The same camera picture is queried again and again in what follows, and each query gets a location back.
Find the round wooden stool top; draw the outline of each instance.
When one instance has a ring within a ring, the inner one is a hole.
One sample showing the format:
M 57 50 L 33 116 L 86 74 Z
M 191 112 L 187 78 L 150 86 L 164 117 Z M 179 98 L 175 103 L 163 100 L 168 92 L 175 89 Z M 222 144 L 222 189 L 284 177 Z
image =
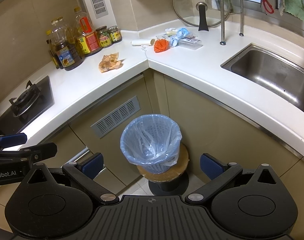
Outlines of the round wooden stool top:
M 175 165 L 169 168 L 166 172 L 161 174 L 152 174 L 144 169 L 142 166 L 137 166 L 139 172 L 146 179 L 153 182 L 169 182 L 179 177 L 187 168 L 189 162 L 188 150 L 183 143 L 180 144 L 180 153 L 178 161 Z

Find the brown crumpled paper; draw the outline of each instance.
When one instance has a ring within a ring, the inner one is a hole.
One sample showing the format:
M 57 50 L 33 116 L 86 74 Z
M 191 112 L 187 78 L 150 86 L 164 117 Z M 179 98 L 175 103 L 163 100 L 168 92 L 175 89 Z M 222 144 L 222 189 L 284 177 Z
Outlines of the brown crumpled paper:
M 118 69 L 122 67 L 121 60 L 117 60 L 118 57 L 118 52 L 110 55 L 104 55 L 101 62 L 99 63 L 100 72 L 103 73 L 112 69 Z

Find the backsplash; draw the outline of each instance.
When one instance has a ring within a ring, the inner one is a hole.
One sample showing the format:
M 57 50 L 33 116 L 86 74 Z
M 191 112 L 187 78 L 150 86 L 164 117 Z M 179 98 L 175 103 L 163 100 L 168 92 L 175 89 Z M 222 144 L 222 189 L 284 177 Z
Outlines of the backsplash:
M 63 16 L 71 22 L 76 6 L 77 0 L 4 0 L 0 3 L 0 102 L 51 61 L 46 31 L 53 18 Z
M 110 0 L 122 30 L 139 31 L 177 19 L 172 0 Z

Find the cardboard tube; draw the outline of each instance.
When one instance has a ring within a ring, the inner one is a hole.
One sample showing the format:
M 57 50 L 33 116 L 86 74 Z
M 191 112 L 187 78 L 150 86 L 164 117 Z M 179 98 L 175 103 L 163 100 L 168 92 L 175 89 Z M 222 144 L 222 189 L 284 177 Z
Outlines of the cardboard tube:
M 139 40 L 133 40 L 131 41 L 132 46 L 152 46 L 155 42 L 155 39 L 139 39 Z

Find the stool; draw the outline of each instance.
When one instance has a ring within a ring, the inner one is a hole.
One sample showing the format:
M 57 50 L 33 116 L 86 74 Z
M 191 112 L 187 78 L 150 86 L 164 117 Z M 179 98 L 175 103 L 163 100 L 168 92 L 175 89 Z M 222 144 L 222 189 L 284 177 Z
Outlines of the stool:
M 139 172 L 149 182 L 150 191 L 155 196 L 182 195 L 188 185 L 189 177 L 186 169 L 189 162 L 188 150 L 184 144 L 180 144 L 180 153 L 178 161 L 166 172 L 161 174 L 152 174 L 142 166 L 137 166 Z

